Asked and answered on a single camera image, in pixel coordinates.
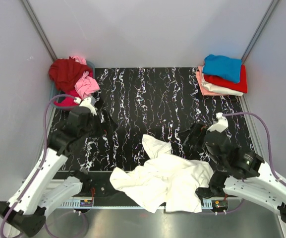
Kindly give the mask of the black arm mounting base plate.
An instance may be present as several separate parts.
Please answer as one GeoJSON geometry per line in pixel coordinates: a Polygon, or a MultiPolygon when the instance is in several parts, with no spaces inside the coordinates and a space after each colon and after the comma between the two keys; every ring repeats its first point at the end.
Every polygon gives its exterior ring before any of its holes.
{"type": "MultiPolygon", "coordinates": [[[[142,207],[135,203],[125,193],[113,188],[110,183],[110,175],[110,172],[90,172],[88,189],[72,198],[92,199],[94,209],[141,209],[142,207]]],[[[223,194],[220,194],[218,197],[214,197],[209,188],[197,189],[196,195],[200,198],[202,205],[205,199],[212,201],[213,209],[210,209],[209,211],[222,213],[226,212],[229,208],[227,197],[223,196],[223,194]]],[[[90,209],[75,210],[86,212],[90,209]]]]}

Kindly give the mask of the white t shirt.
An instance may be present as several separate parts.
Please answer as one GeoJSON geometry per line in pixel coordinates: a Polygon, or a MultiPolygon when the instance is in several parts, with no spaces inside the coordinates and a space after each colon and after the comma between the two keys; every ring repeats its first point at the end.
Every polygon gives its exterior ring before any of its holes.
{"type": "Polygon", "coordinates": [[[208,188],[213,169],[208,162],[187,160],[172,154],[172,146],[144,134],[142,145],[149,159],[126,173],[115,168],[110,183],[145,210],[155,213],[161,204],[166,212],[200,213],[202,205],[195,191],[208,188]]]}

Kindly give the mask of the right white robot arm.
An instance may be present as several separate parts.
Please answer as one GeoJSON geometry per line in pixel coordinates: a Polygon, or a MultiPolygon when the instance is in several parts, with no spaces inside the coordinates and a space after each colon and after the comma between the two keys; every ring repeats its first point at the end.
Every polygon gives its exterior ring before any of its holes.
{"type": "Polygon", "coordinates": [[[208,188],[197,190],[199,195],[237,196],[267,208],[286,223],[286,186],[261,156],[233,145],[226,133],[209,131],[200,123],[179,135],[184,146],[205,153],[215,163],[208,188]]]}

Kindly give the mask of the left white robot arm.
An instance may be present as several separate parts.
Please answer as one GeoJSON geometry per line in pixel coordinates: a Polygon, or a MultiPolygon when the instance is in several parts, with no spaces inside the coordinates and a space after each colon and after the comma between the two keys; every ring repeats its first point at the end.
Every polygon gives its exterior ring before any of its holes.
{"type": "Polygon", "coordinates": [[[86,107],[72,109],[59,128],[47,139],[46,147],[19,190],[8,201],[0,201],[2,226],[9,224],[29,238],[46,224],[47,217],[75,195],[94,194],[102,186],[86,169],[70,172],[65,181],[48,193],[48,184],[68,157],[77,152],[85,138],[98,138],[117,125],[107,111],[100,114],[86,107]]]}

